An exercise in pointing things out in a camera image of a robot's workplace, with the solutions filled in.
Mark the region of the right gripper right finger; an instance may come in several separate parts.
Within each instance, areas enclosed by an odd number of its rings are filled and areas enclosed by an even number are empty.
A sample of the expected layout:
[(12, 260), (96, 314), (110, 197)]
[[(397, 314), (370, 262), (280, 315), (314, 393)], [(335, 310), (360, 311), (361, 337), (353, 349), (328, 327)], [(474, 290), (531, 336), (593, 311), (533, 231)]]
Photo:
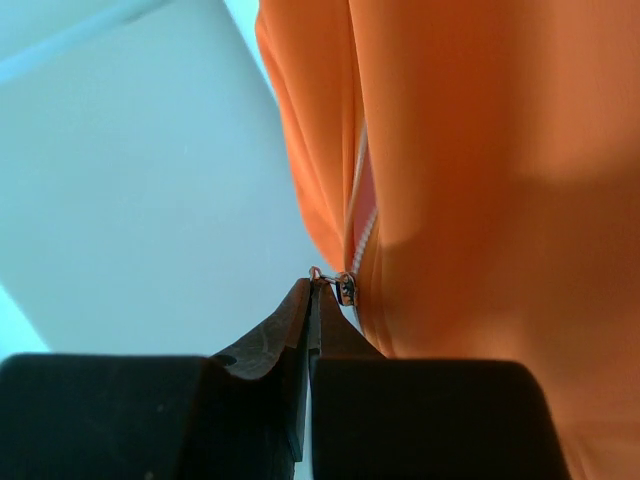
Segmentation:
[(545, 396), (510, 361), (384, 357), (330, 285), (310, 310), (317, 479), (565, 479)]

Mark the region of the orange zip jacket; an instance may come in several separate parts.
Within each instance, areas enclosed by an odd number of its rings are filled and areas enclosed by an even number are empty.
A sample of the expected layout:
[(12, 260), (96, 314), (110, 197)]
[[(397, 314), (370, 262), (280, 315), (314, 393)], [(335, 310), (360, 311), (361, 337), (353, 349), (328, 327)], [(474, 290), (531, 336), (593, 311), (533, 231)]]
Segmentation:
[(575, 479), (639, 475), (639, 5), (263, 1), (305, 226), (399, 358), (526, 365)]

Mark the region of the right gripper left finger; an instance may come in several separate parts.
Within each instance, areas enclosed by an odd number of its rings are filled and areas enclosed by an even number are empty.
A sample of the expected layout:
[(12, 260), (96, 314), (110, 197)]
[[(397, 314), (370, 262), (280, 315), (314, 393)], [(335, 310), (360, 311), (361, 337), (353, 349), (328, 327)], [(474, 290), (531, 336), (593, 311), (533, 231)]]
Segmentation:
[(22, 353), (1, 365), (5, 479), (290, 479), (311, 283), (213, 356)]

